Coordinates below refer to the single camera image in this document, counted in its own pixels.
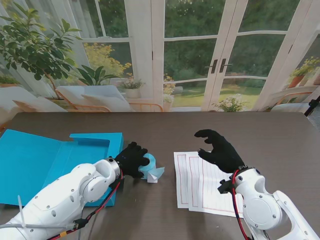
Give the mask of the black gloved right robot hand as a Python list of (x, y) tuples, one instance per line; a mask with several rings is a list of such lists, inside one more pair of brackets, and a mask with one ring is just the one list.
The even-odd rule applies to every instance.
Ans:
[(239, 167), (245, 166), (245, 163), (235, 148), (217, 131), (202, 129), (197, 131), (194, 136), (196, 138), (205, 138), (204, 142), (212, 145), (212, 151), (205, 151), (200, 148), (197, 151), (198, 156), (203, 160), (216, 165), (224, 173), (232, 174)]

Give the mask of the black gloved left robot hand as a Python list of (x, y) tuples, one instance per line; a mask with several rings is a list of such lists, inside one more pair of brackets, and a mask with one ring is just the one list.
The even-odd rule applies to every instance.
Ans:
[(146, 148), (142, 148), (136, 142), (131, 142), (117, 155), (115, 161), (122, 171), (123, 176), (131, 176), (134, 179), (141, 179), (144, 173), (139, 170), (140, 166), (147, 166), (150, 160), (145, 157), (148, 153)]

